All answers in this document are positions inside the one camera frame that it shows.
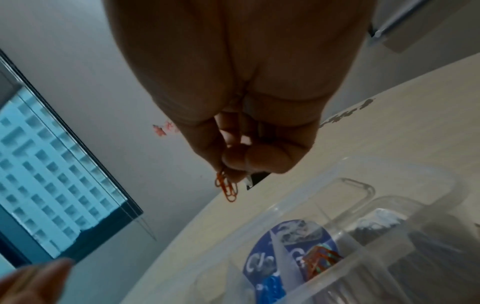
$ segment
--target transparent storage box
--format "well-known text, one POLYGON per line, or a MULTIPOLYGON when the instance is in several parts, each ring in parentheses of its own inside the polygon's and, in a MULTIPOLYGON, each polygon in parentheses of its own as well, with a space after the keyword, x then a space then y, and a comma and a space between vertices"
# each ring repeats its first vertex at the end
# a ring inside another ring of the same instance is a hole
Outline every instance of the transparent storage box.
POLYGON ((262 285, 246 277, 246 261, 265 234, 274 256, 258 252, 253 264, 275 261, 279 304, 473 303, 480 249, 461 212, 466 195, 462 181, 442 169, 346 158, 187 265, 146 303, 267 303, 262 285), (341 259, 307 279, 305 256, 287 246, 310 235, 271 230, 290 220, 321 227, 341 259))

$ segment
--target dark window frame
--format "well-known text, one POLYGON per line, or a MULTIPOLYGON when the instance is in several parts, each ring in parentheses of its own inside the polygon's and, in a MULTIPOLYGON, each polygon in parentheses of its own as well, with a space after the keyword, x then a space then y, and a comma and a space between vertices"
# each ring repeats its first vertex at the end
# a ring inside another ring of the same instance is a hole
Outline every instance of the dark window frame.
MULTIPOLYGON (((75 243, 73 243, 72 246, 62 252, 59 256, 69 257, 76 262, 79 262, 98 249, 102 244, 107 242, 112 236, 120 232, 129 223, 133 222, 136 218, 142 215, 143 211, 1 49, 0 58, 2 58, 8 64, 8 67, 11 68, 15 75, 20 78, 24 86, 27 87, 40 100, 40 102, 43 103, 53 117, 58 120, 65 130, 83 148, 85 153, 98 165, 107 178, 126 198, 126 201, 122 203, 119 208, 104 218, 100 223, 98 223, 98 225, 82 231, 75 240, 75 243)), ((6 212, 6 210, 4 210, 1 206, 0 254, 2 254, 14 267, 19 267, 25 264, 46 262, 53 259, 42 248, 42 246, 40 246, 40 244, 32 236, 30 236, 30 234, 13 218, 13 216, 6 212)))

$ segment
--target building window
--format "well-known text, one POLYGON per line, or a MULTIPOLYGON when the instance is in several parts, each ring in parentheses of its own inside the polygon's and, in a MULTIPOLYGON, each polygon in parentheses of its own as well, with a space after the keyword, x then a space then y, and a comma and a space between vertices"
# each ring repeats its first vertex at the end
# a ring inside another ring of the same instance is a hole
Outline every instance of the building window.
POLYGON ((0 101, 0 259, 79 261, 142 211, 0 55, 17 81, 0 101))

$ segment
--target blue round label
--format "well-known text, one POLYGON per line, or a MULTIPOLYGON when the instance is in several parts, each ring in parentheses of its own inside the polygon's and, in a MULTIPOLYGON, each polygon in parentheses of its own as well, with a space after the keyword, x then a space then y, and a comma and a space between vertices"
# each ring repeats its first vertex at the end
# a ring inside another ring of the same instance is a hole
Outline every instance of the blue round label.
MULTIPOLYGON (((303 256, 316 245, 338 252, 329 233, 313 221, 290 220, 273 227, 271 231, 292 255, 300 269, 304 268, 303 256)), ((257 302, 268 290, 265 279, 279 276, 270 232, 264 234, 251 250, 243 268, 243 274, 256 289, 257 302)))

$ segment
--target light wood tabletop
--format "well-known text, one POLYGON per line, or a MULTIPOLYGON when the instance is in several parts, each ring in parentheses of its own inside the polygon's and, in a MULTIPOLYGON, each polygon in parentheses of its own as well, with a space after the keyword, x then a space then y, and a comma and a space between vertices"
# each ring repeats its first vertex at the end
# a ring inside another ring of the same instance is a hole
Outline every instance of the light wood tabletop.
POLYGON ((124 299, 140 304, 163 281, 325 168, 350 155, 448 168, 470 183, 480 223, 480 54, 382 92, 321 126, 315 146, 290 172, 270 175, 235 203, 219 194, 176 237, 124 299))

